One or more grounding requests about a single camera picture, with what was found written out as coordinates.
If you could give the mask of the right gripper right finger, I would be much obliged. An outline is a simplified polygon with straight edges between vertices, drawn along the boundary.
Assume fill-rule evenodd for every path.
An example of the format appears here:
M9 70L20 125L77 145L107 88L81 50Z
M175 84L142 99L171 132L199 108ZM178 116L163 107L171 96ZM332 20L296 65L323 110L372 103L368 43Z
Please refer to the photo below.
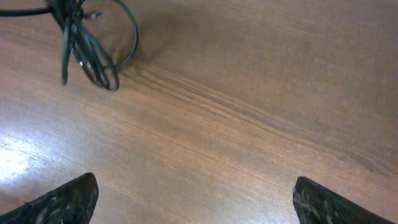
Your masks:
M297 178L292 201L300 224L393 224L304 176Z

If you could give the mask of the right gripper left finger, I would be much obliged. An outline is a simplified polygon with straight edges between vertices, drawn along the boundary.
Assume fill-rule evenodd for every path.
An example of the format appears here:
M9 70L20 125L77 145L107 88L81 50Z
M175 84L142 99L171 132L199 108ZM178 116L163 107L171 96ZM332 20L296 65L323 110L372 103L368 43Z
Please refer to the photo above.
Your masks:
M89 224L99 197L96 177L87 172L1 215L1 224Z

